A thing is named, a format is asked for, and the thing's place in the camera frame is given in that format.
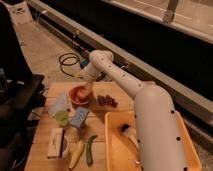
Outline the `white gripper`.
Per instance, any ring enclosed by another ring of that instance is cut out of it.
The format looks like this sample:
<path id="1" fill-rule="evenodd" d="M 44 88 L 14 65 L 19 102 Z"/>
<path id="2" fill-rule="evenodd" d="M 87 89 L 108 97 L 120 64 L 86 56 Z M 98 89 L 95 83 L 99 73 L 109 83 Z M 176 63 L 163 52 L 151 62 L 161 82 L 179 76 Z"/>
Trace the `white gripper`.
<path id="1" fill-rule="evenodd" d="M 93 88 L 93 81 L 100 75 L 101 70 L 89 63 L 85 68 L 77 73 L 78 77 L 83 78 L 87 83 L 85 84 L 84 96 L 87 97 Z"/>

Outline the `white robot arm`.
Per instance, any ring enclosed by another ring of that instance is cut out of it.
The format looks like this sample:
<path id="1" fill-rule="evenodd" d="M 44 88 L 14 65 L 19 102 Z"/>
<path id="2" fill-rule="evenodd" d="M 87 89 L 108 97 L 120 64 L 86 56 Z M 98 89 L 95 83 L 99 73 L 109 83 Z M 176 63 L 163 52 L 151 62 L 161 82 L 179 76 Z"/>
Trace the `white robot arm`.
<path id="1" fill-rule="evenodd" d="M 141 81 L 113 64 L 108 50 L 93 50 L 81 71 L 86 81 L 101 72 L 114 80 L 133 100 L 139 160 L 143 171 L 184 171 L 187 167 L 180 128 L 170 94 L 161 86 Z"/>

